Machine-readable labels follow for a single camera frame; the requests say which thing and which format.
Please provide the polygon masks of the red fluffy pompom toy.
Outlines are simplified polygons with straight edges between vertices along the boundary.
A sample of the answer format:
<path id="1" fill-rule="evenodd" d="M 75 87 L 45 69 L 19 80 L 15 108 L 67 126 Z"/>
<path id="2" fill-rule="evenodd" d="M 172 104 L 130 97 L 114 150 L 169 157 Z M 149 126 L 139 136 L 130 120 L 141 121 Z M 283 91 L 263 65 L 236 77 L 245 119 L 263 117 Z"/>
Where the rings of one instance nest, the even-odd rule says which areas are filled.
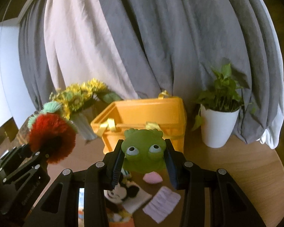
<path id="1" fill-rule="evenodd" d="M 57 164 L 75 148 L 76 134 L 76 129 L 59 114 L 40 114 L 30 126 L 29 146 L 33 153 L 48 154 L 49 164 Z"/>

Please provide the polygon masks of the pink round puff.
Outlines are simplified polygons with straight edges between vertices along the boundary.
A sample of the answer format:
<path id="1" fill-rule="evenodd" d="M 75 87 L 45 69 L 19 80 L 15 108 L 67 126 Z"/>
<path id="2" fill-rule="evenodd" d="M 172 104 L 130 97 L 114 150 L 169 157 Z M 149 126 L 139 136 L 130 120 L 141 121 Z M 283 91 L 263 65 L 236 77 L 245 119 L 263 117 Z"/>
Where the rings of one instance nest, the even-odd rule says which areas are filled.
<path id="1" fill-rule="evenodd" d="M 143 181 L 145 181 L 148 184 L 158 184 L 163 181 L 161 175 L 157 172 L 151 172 L 151 173 L 146 173 L 143 176 Z"/>

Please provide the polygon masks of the green frog plush toy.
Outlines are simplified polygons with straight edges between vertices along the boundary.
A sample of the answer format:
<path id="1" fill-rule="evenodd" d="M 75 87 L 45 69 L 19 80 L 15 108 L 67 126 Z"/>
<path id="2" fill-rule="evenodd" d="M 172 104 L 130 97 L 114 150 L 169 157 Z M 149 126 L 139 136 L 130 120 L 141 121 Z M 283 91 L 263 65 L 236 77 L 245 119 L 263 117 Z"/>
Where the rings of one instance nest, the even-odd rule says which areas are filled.
<path id="1" fill-rule="evenodd" d="M 141 174 L 158 172 L 166 168 L 164 152 L 166 142 L 158 129 L 128 129 L 124 132 L 122 151 L 123 168 Z"/>

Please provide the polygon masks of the mouse plush toy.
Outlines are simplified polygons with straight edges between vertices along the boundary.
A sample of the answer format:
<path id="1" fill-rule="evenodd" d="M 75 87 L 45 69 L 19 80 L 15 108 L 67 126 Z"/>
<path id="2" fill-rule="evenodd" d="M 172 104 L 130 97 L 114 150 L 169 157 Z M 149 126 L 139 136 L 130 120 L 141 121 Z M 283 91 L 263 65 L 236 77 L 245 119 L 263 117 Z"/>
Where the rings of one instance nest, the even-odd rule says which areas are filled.
<path id="1" fill-rule="evenodd" d="M 152 195 L 132 181 L 129 175 L 123 173 L 120 174 L 118 184 L 113 190 L 104 190 L 104 196 L 106 208 L 114 213 L 124 208 L 132 216 L 152 198 Z"/>

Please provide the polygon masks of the lilac folded cloth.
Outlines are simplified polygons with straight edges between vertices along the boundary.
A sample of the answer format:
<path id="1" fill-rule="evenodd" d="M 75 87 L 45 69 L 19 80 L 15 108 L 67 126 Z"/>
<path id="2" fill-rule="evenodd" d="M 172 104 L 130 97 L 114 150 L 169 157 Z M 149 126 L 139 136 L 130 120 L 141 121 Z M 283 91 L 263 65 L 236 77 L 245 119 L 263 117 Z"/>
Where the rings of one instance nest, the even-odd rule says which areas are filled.
<path id="1" fill-rule="evenodd" d="M 180 194 L 175 193 L 166 186 L 162 186 L 151 201 L 143 208 L 143 212 L 159 224 L 173 212 L 180 199 Z"/>

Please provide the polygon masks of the white plant pot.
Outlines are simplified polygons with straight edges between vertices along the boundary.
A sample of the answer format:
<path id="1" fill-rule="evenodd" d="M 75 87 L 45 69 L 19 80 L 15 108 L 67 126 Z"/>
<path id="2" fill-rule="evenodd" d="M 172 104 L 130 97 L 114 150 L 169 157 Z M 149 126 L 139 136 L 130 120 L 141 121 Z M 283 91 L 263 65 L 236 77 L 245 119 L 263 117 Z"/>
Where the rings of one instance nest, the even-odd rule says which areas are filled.
<path id="1" fill-rule="evenodd" d="M 239 110 L 234 112 L 219 112 L 206 109 L 201 105 L 201 133 L 203 143 L 213 149 L 223 147 L 233 131 L 238 114 Z"/>

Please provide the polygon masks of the grey ribbed vase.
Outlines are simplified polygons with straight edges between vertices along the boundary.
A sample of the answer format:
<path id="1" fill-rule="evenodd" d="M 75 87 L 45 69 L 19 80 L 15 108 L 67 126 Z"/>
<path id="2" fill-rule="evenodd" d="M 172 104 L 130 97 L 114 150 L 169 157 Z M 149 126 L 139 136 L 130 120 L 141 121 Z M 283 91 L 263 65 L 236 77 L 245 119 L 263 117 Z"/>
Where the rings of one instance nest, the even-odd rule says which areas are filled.
<path id="1" fill-rule="evenodd" d="M 79 113 L 71 115 L 71 121 L 78 130 L 78 133 L 85 140 L 95 140 L 97 135 L 94 133 L 91 122 L 95 118 L 92 108 L 85 109 Z"/>

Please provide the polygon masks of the sunflower bouquet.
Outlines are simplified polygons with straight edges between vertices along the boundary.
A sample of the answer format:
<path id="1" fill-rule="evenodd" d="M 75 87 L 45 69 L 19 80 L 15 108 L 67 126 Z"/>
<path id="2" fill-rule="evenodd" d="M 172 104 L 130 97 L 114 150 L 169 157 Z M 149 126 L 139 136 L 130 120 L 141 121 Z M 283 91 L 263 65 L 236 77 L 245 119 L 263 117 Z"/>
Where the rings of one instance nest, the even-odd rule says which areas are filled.
<path id="1" fill-rule="evenodd" d="M 47 113 L 56 113 L 71 123 L 71 118 L 74 115 L 90 108 L 98 100 L 110 104 L 122 100 L 122 98 L 110 90 L 105 83 L 95 78 L 82 84 L 71 84 L 64 90 L 56 89 L 50 94 L 49 102 L 43 105 L 41 111 L 29 117 L 27 127 L 32 129 L 37 117 Z"/>

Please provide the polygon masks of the orange plastic crate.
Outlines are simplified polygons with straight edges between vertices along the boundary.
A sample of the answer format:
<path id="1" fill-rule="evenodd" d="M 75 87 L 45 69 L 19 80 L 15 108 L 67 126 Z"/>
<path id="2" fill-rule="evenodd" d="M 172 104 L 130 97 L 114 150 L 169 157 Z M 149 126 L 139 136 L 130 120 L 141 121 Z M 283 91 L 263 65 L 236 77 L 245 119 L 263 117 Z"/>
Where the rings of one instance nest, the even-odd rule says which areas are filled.
<path id="1" fill-rule="evenodd" d="M 186 123 L 183 100 L 164 91 L 158 98 L 115 101 L 93 119 L 91 127 L 104 142 L 104 154 L 113 151 L 130 128 L 158 129 L 183 152 Z"/>

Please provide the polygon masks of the green leafy plant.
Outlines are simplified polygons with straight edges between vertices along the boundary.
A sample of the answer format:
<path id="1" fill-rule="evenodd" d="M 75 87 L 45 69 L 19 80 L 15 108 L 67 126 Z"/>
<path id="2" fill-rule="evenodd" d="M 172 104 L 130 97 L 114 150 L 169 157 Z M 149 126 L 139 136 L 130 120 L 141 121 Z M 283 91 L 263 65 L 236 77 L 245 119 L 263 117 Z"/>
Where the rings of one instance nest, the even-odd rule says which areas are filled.
<path id="1" fill-rule="evenodd" d="M 232 77 L 231 63 L 224 64 L 221 71 L 211 68 L 215 75 L 215 80 L 210 88 L 203 90 L 197 96 L 195 103 L 206 110 L 223 113 L 231 113 L 240 110 L 245 105 L 251 107 L 251 114 L 258 110 L 254 102 L 245 103 L 238 90 L 244 87 Z"/>

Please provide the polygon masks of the pale pink curtain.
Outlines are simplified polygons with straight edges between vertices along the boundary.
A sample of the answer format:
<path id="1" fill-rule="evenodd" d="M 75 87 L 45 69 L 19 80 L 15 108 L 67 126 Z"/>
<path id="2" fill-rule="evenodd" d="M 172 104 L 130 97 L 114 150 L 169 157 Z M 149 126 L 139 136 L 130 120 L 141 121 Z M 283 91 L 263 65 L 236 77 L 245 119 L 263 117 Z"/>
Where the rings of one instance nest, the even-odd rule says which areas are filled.
<path id="1" fill-rule="evenodd" d="M 47 0 L 44 44 L 56 89 L 95 78 L 124 100 L 138 98 L 99 0 Z"/>

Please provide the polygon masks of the grey curtain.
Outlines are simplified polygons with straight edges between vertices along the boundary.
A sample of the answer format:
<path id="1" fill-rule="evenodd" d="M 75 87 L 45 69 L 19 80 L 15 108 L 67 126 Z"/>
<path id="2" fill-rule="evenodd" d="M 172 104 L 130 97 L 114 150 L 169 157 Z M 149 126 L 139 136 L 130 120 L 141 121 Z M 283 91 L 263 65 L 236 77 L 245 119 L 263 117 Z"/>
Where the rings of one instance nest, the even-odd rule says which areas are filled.
<path id="1" fill-rule="evenodd" d="M 187 112 L 213 82 L 211 68 L 231 63 L 245 105 L 233 133 L 246 143 L 278 146 L 284 121 L 280 44 L 263 0 L 99 0 L 138 98 L 161 91 L 183 99 Z M 44 44 L 47 0 L 33 0 L 19 23 L 24 82 L 39 109 L 56 89 Z"/>

